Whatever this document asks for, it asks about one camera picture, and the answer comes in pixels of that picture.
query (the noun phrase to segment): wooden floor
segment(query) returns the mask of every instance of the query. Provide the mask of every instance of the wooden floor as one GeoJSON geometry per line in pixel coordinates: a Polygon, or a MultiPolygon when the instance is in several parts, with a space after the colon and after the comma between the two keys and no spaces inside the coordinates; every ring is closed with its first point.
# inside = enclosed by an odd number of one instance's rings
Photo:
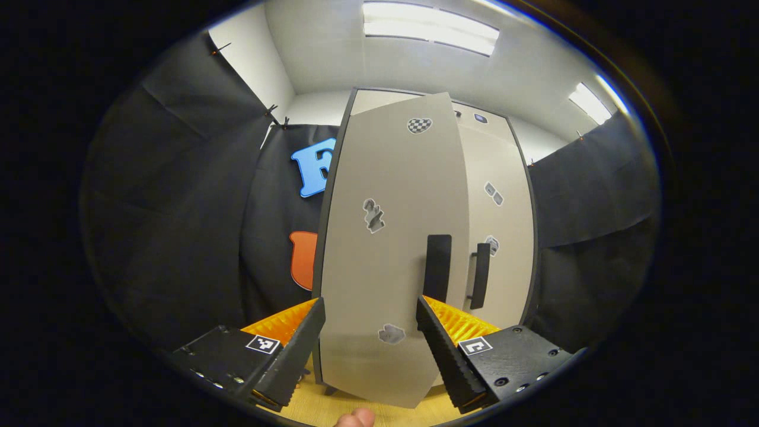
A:
{"type": "Polygon", "coordinates": [[[410,410],[370,402],[342,391],[325,396],[326,387],[315,382],[311,358],[308,359],[306,369],[311,373],[303,377],[300,388],[296,388],[292,395],[290,404],[282,408],[278,415],[316,427],[333,427],[340,415],[360,407],[374,411],[375,427],[428,427],[462,417],[451,403],[443,385],[433,387],[419,406],[410,410]]]}

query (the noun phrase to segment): black curtain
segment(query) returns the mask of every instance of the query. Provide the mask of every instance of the black curtain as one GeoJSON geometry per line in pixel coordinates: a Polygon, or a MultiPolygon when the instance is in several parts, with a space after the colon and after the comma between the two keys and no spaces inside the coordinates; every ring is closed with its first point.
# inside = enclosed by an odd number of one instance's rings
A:
{"type": "Polygon", "coordinates": [[[653,152],[619,112],[529,172],[541,248],[626,229],[658,209],[653,152]]]}
{"type": "Polygon", "coordinates": [[[90,147],[80,214],[111,308],[174,350],[245,324],[240,230],[266,107],[203,32],[112,106],[90,147]]]}
{"type": "Polygon", "coordinates": [[[617,112],[528,170],[540,248],[524,322],[574,352],[604,337],[644,284],[660,220],[656,160],[617,112]]]}
{"type": "Polygon", "coordinates": [[[317,232],[324,193],[301,197],[303,187],[295,151],[336,138],[339,126],[272,127],[250,187],[242,228],[241,256],[245,266],[244,300],[247,321],[311,299],[311,292],[292,279],[290,233],[317,232]]]}

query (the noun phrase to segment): door panel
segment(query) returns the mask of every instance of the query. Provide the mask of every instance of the door panel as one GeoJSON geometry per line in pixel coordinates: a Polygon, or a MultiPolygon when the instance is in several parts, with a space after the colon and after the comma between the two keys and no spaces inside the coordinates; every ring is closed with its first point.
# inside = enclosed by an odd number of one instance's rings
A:
{"type": "Polygon", "coordinates": [[[327,313],[321,372],[325,383],[368,400],[416,407],[439,374],[415,319],[428,235],[452,236],[447,302],[464,304],[468,187],[451,105],[440,93],[352,115],[336,153],[323,259],[317,259],[327,313]],[[432,125],[414,134],[410,119],[432,125]],[[382,211],[381,228],[367,222],[368,199],[382,211]],[[380,339],[398,330],[405,333],[399,342],[380,339]]]}
{"type": "MultiPolygon", "coordinates": [[[[467,165],[469,187],[470,250],[485,243],[488,236],[498,249],[490,257],[485,305],[466,312],[498,327],[518,324],[530,290],[534,253],[532,203],[521,154],[513,138],[499,138],[497,133],[481,130],[488,125],[460,125],[461,143],[467,165]],[[485,186],[492,185],[502,197],[499,206],[485,186]]],[[[474,281],[474,259],[468,277],[468,292],[474,281]]]]}

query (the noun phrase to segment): white wall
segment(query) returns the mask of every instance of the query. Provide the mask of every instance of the white wall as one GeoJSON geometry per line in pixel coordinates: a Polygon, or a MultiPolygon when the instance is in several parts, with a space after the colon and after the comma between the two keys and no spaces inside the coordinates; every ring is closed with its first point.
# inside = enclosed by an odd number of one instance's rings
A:
{"type": "Polygon", "coordinates": [[[291,125],[340,126],[350,97],[350,90],[297,95],[290,103],[287,117],[291,125]]]}
{"type": "Polygon", "coordinates": [[[516,117],[509,116],[509,121],[512,123],[527,164],[537,162],[571,142],[564,141],[557,135],[516,117]]]}
{"type": "Polygon", "coordinates": [[[274,47],[264,2],[233,15],[208,31],[218,47],[231,43],[220,53],[264,105],[279,106],[272,114],[283,121],[295,90],[274,47]]]}

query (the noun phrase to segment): door handle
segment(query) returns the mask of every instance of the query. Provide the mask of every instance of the door handle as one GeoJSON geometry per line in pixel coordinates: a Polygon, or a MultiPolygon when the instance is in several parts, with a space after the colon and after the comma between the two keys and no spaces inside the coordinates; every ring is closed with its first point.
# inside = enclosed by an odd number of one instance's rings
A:
{"type": "Polygon", "coordinates": [[[422,293],[440,302],[446,301],[451,271],[452,237],[449,234],[427,236],[427,259],[424,265],[422,293]]]}
{"type": "Polygon", "coordinates": [[[487,276],[490,272],[490,243],[477,243],[477,251],[472,253],[477,257],[474,268],[474,286],[472,288],[471,304],[469,308],[483,308],[485,305],[485,291],[487,290],[487,276]]]}

